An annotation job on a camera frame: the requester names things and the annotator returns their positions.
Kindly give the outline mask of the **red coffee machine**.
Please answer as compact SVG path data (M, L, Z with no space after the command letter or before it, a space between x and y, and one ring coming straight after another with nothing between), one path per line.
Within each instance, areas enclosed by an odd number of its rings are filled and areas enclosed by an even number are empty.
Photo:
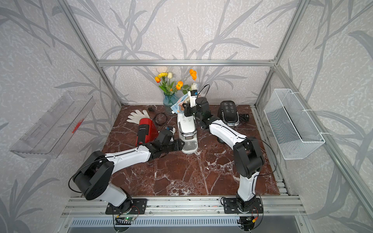
M159 135L159 132L154 122L149 118L142 118L139 121L136 146L154 141Z

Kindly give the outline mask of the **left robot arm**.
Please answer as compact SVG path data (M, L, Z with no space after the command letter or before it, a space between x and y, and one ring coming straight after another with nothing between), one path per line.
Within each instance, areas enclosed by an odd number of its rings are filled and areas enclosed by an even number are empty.
M163 129L158 137L135 148L115 153L104 154L102 151L92 153L71 177L86 200L103 200L115 207L130 200L127 193L111 182L111 176L132 165L149 162L162 154L181 151L185 142L174 139L173 131Z

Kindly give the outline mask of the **white coffee machine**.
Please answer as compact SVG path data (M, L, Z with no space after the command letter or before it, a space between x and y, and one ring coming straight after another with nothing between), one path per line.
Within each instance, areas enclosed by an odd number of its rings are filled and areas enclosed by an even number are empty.
M192 154L198 150L197 128L194 116L177 114L179 138L185 143L182 152Z

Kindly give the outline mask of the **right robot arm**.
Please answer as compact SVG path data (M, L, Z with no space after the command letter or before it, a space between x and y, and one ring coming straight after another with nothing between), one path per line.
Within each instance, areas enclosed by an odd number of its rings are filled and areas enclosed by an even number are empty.
M236 194L237 205L241 211L253 205L256 199L256 182L260 176L271 176L273 172L261 174L265 159L259 142L255 137L238 133L221 118L213 115L205 97L198 97L195 105L183 103L184 115L195 117L202 129L209 132L228 145L234 154L237 172L240 174L240 185Z

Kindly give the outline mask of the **colourful striped cloth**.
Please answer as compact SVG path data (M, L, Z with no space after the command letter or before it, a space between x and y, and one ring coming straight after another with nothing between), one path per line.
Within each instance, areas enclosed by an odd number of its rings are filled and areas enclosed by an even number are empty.
M184 112L184 106L183 104L189 105L189 99L190 97L185 94L182 97L179 98L179 100L171 107L172 114L178 114Z

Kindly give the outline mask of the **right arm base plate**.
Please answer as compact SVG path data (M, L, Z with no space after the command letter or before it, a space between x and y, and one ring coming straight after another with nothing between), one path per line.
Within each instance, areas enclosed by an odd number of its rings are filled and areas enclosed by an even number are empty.
M222 197L220 203L225 214L263 214L263 203L257 196L248 201L243 201L237 197Z

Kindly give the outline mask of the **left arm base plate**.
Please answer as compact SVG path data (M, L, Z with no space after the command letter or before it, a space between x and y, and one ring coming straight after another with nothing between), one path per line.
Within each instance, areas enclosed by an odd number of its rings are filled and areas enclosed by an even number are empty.
M115 216L124 214L143 215L145 214L147 201L147 199L140 198L128 199L119 207L113 206L111 203L109 203L107 205L105 214Z

